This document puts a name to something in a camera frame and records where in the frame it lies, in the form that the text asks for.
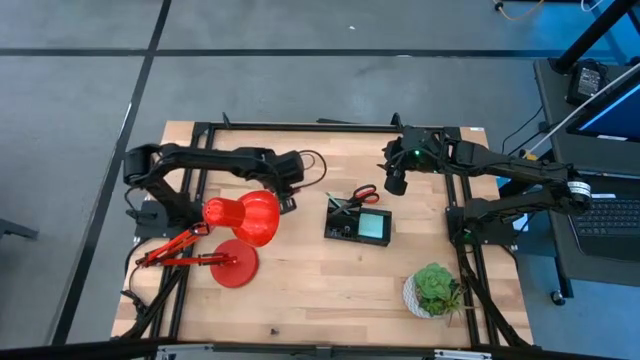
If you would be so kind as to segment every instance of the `floor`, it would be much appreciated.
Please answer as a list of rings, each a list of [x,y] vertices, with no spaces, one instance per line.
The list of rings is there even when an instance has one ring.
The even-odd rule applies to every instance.
[[[0,296],[1,348],[48,341],[107,165],[114,150],[122,150],[115,144],[122,140],[123,119],[127,124],[135,120],[127,146],[132,147],[156,142],[166,120],[219,121],[222,111],[236,122],[324,117],[373,124],[386,124],[399,112],[408,124],[485,127],[490,147],[499,150],[502,139],[540,106],[529,57],[561,52],[594,19],[576,4],[546,4],[533,16],[507,21],[489,0],[174,1],[159,49],[493,52],[471,52],[464,58],[306,57],[295,52],[156,57],[139,108],[133,96],[133,115],[128,116],[134,88],[138,84],[141,90],[144,84],[140,70],[148,68],[150,58],[143,64],[141,56],[68,56],[43,50],[38,54],[44,56],[32,57],[17,56],[26,51],[7,51],[147,49],[161,6],[162,0],[0,2],[0,218],[40,231],[35,242],[12,236],[0,241],[0,285],[5,289]],[[505,3],[511,14],[530,6]],[[640,38],[627,18],[609,39],[623,57],[639,55]],[[602,39],[593,50],[613,61],[611,46]],[[526,58],[509,57],[510,50],[521,50],[518,54]],[[533,133],[534,123],[510,140],[507,149]],[[123,134],[128,136],[127,127]],[[122,263],[132,245],[134,226],[122,199],[126,188],[120,177],[113,189],[106,180],[102,200],[108,211],[70,342],[108,338]],[[640,358],[634,338],[640,332],[640,289],[576,281],[576,298],[556,307],[547,295],[557,287],[553,261],[519,256],[519,263],[536,344]]]

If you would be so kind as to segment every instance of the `small screen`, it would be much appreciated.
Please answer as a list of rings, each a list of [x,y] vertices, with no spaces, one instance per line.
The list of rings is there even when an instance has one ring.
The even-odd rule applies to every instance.
[[[370,238],[382,239],[384,228],[384,216],[374,214],[360,214],[358,223],[358,235]]]

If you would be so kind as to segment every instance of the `potted plant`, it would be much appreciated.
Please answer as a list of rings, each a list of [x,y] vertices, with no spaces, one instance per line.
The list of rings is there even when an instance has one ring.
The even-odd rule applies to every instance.
[[[432,263],[411,275],[404,284],[404,303],[420,318],[441,317],[464,308],[464,290],[451,273]]]

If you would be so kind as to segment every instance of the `red-handled scissors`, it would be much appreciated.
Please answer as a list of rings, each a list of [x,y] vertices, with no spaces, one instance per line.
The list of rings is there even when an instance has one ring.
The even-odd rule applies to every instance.
[[[367,184],[361,186],[353,191],[353,196],[347,202],[342,204],[339,208],[334,210],[331,215],[336,215],[341,213],[344,210],[348,210],[354,206],[362,206],[362,204],[375,204],[380,200],[380,195],[376,193],[375,185]]]

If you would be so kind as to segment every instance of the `red lamp base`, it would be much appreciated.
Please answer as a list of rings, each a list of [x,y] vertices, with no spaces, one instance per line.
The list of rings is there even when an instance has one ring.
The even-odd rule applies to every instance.
[[[236,257],[233,263],[210,265],[211,275],[224,287],[241,287],[251,281],[258,272],[260,262],[256,249],[238,239],[223,242],[215,252]]]

